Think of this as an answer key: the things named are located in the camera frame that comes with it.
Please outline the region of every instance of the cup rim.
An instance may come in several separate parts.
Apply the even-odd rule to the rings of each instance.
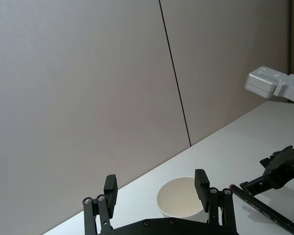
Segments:
[[[181,178],[191,178],[191,179],[193,179],[193,180],[195,181],[195,178],[192,177],[192,176],[180,176],[180,177],[176,177],[176,178],[174,178],[174,179],[171,179],[171,180],[165,182],[165,183],[159,188],[159,190],[158,190],[157,198],[156,198],[156,199],[157,199],[157,208],[158,208],[158,210],[159,210],[162,214],[165,214],[165,215],[167,215],[168,217],[177,218],[176,216],[173,216],[173,215],[170,215],[170,214],[164,212],[164,211],[160,208],[160,206],[159,206],[159,204],[158,204],[158,195],[159,195],[159,192],[161,191],[161,189],[162,189],[166,184],[170,183],[170,182],[173,181],[173,180],[177,180],[177,179],[181,179]],[[188,216],[185,216],[185,217],[179,217],[179,218],[183,219],[183,218],[192,217],[192,216],[198,214],[199,212],[201,212],[202,210],[203,210],[203,209],[201,209],[201,210],[199,210],[199,211],[197,211],[197,212],[195,212],[195,213],[193,213],[193,214],[190,214],[190,215],[188,215]]]

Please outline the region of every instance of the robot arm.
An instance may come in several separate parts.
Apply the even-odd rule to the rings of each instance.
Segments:
[[[294,178],[294,148],[288,146],[274,152],[269,158],[262,159],[260,164],[265,168],[264,174],[250,182],[240,184],[245,192],[253,196],[271,188],[281,188]]]
[[[294,74],[260,67],[248,75],[245,88],[264,98],[281,96],[294,101]]]
[[[100,216],[101,235],[238,235],[232,190],[225,188],[218,191],[216,188],[211,188],[207,175],[202,169],[195,171],[194,187],[204,210],[208,212],[207,223],[179,218],[157,218],[145,219],[113,229],[110,219],[113,217],[117,201],[118,185],[116,175],[108,175],[103,189],[104,194],[96,199],[87,197],[83,200],[85,235],[99,234],[96,225],[97,215]],[[219,224],[219,208],[222,217],[221,225]]]

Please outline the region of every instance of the gray wall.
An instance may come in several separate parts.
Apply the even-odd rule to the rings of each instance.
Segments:
[[[287,0],[183,2],[163,10],[196,142],[263,101],[250,69],[286,69]],[[0,0],[0,234],[41,234],[107,174],[123,186],[189,146],[157,0]]]
[[[157,1],[0,0],[0,234],[41,234],[189,147]]]
[[[261,104],[260,66],[288,71],[288,0],[161,0],[191,143]]]

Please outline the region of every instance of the screw hole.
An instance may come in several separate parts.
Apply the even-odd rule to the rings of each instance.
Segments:
[[[150,221],[149,219],[145,220],[144,223],[143,223],[143,225],[144,225],[145,227],[150,226],[150,224],[151,224],[151,221]]]
[[[175,220],[175,219],[170,219],[170,220],[169,220],[169,223],[170,223],[170,224],[175,224],[175,223],[176,223],[176,220]]]

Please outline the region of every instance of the white paper cup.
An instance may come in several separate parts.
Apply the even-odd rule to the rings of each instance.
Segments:
[[[180,177],[165,183],[158,192],[157,206],[164,217],[198,222],[206,222],[208,219],[192,177]]]

